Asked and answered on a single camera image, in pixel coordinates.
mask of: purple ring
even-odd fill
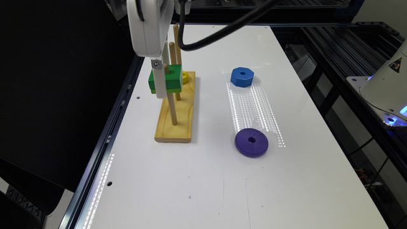
[[[262,132],[253,128],[245,128],[237,133],[235,145],[241,154],[256,158],[266,153],[268,140]]]

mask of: blue hexagonal nut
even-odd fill
[[[237,67],[231,72],[230,81],[237,87],[252,85],[254,72],[246,67]]]

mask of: wooden dowel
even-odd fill
[[[183,64],[183,61],[181,59],[181,49],[178,45],[178,25],[174,25],[174,38],[176,40],[177,64]]]
[[[170,67],[168,66],[168,64],[164,64],[164,72],[165,72],[165,74],[170,73]]]
[[[176,92],[176,101],[181,100],[181,94],[179,92]]]
[[[171,64],[177,64],[176,44],[174,42],[170,42],[170,56]]]
[[[167,93],[168,107],[170,108],[171,121],[173,125],[177,125],[177,113],[176,113],[176,104],[174,102],[174,96],[172,93]]]

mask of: center hole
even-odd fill
[[[255,139],[254,137],[249,137],[249,142],[250,142],[250,143],[255,143],[255,142],[256,142],[256,139]]]

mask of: wooden base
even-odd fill
[[[177,125],[173,125],[171,122],[167,98],[163,100],[154,138],[157,142],[191,142],[195,72],[188,72],[188,74],[190,79],[187,83],[183,84],[181,100],[175,101]]]

